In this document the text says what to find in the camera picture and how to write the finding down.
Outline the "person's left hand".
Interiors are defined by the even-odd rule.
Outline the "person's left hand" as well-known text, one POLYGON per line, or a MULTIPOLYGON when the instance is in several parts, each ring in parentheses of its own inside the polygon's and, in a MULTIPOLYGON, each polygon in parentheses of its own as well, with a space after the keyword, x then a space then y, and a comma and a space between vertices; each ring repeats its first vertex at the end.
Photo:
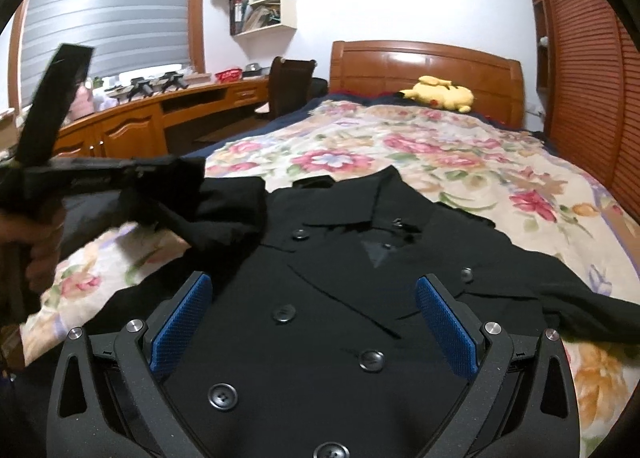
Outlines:
POLYGON ((56 207, 50 220, 38 223, 21 215, 1 212, 1 290, 6 290, 10 244, 24 244, 29 249, 25 276, 30 290, 43 293, 54 279, 61 254, 66 210, 56 207))

